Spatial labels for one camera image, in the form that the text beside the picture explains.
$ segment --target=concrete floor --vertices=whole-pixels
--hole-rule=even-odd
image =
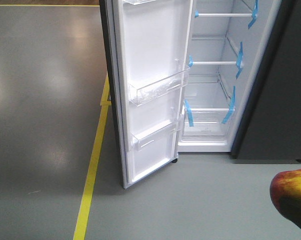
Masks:
[[[105,74],[97,7],[0,7],[0,240],[73,238]],[[301,240],[269,198],[301,164],[185,154],[124,190],[114,137],[87,240]]]
[[[99,7],[0,7],[0,240],[73,238],[105,76]]]

